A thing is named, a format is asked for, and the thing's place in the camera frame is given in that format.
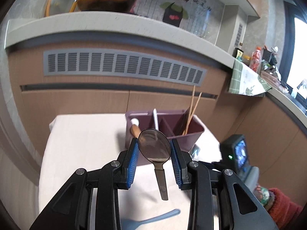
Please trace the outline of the red sleeve forearm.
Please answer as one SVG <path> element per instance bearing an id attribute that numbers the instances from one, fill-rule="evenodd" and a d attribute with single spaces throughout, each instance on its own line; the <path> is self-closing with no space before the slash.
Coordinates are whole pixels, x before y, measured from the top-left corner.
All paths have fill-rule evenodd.
<path id="1" fill-rule="evenodd" d="M 291 201 L 277 188 L 267 189 L 258 184 L 253 194 L 279 229 L 290 229 L 303 210 L 302 206 Z"/>

